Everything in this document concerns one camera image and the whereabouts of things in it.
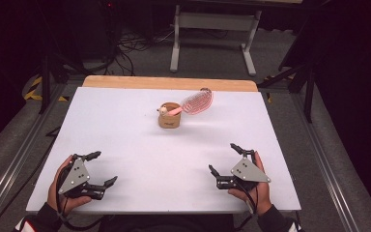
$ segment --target sleeve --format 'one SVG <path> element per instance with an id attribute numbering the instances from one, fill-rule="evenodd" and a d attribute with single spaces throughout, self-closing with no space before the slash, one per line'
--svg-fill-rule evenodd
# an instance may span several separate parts
<path id="1" fill-rule="evenodd" d="M 41 207 L 36 215 L 24 217 L 14 228 L 14 232 L 54 232 L 62 226 L 62 220 L 59 219 L 57 212 L 47 203 Z"/>
<path id="2" fill-rule="evenodd" d="M 258 217 L 258 225 L 264 232 L 304 232 L 296 220 L 290 217 L 285 218 L 273 205 L 266 213 Z"/>

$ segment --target pink handle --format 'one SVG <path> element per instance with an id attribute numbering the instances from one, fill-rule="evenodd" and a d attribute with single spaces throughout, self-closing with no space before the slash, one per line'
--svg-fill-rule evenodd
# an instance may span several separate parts
<path id="1" fill-rule="evenodd" d="M 174 115 L 180 113 L 181 111 L 183 111 L 183 109 L 181 107 L 178 107 L 178 108 L 175 108 L 175 109 L 172 109 L 172 110 L 168 111 L 168 115 L 174 116 Z"/>

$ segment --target metal rail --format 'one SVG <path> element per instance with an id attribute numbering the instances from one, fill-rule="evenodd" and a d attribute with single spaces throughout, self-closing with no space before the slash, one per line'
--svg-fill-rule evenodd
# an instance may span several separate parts
<path id="1" fill-rule="evenodd" d="M 348 207 L 345 196 L 342 192 L 342 189 L 339 183 L 336 180 L 336 177 L 330 168 L 327 156 L 324 152 L 324 149 L 320 143 L 319 137 L 314 130 L 312 124 L 309 124 L 305 114 L 303 113 L 303 103 L 299 94 L 291 94 L 291 98 L 294 102 L 296 110 L 299 112 L 300 118 L 304 124 L 306 132 L 309 135 L 309 138 L 315 149 L 315 158 L 318 163 L 319 168 L 321 169 L 322 175 L 327 184 L 330 196 L 332 197 L 333 203 L 336 207 L 336 210 L 339 214 L 339 217 L 343 223 L 346 231 L 353 232 L 359 231 L 357 223 L 355 222 L 354 216 L 352 215 L 351 210 Z"/>
<path id="2" fill-rule="evenodd" d="M 59 99 L 64 88 L 65 88 L 64 84 L 57 84 L 53 89 L 53 94 L 51 98 L 53 100 Z M 55 103 L 56 101 L 52 101 L 52 103 L 49 104 L 44 113 L 38 115 L 32 128 L 26 135 L 25 140 L 17 150 L 16 155 L 14 156 L 14 160 L 11 162 L 7 171 L 2 176 L 0 180 L 0 207 L 3 201 L 5 200 L 5 197 L 7 196 L 8 192 L 10 191 L 12 185 L 14 184 L 14 181 L 16 180 L 16 177 L 19 174 L 20 169 L 22 168 L 24 162 L 26 162 L 27 158 L 29 157 L 30 150 L 33 148 L 35 141 L 37 140 L 37 135 L 41 131 L 41 128 L 43 127 L 43 124 Z"/>

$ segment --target brown cup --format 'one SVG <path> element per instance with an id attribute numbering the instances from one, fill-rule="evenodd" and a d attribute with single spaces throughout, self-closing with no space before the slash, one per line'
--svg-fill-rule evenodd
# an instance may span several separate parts
<path id="1" fill-rule="evenodd" d="M 179 104 L 177 103 L 174 103 L 174 102 L 166 102 L 164 104 L 161 105 L 161 107 L 163 107 L 165 105 L 165 107 L 167 108 L 167 112 L 169 112 L 170 110 L 173 110 L 175 108 L 178 108 L 180 107 Z M 174 115 L 174 116 L 170 116 L 170 115 L 159 115 L 158 116 L 158 124 L 164 128 L 164 129 L 175 129 L 177 127 L 180 126 L 180 119 L 182 117 L 182 112 Z"/>

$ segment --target robotic hand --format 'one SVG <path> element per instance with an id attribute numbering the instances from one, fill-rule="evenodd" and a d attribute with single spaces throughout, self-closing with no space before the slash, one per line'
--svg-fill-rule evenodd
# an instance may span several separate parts
<path id="1" fill-rule="evenodd" d="M 219 173 L 209 165 L 211 173 L 216 178 L 216 186 L 218 189 L 239 189 L 250 192 L 254 189 L 258 182 L 270 182 L 271 179 L 261 171 L 255 164 L 254 150 L 244 150 L 241 147 L 231 143 L 233 148 L 238 154 L 243 155 L 243 158 L 231 169 L 233 176 L 221 176 Z"/>
<path id="2" fill-rule="evenodd" d="M 100 152 L 84 156 L 74 154 L 69 165 L 59 175 L 58 185 L 61 186 L 58 188 L 58 193 L 64 194 L 69 198 L 90 196 L 92 199 L 102 200 L 104 192 L 114 185 L 117 176 L 104 182 L 103 186 L 90 185 L 88 183 L 90 175 L 84 165 L 84 161 L 96 159 L 98 156 L 100 156 Z"/>

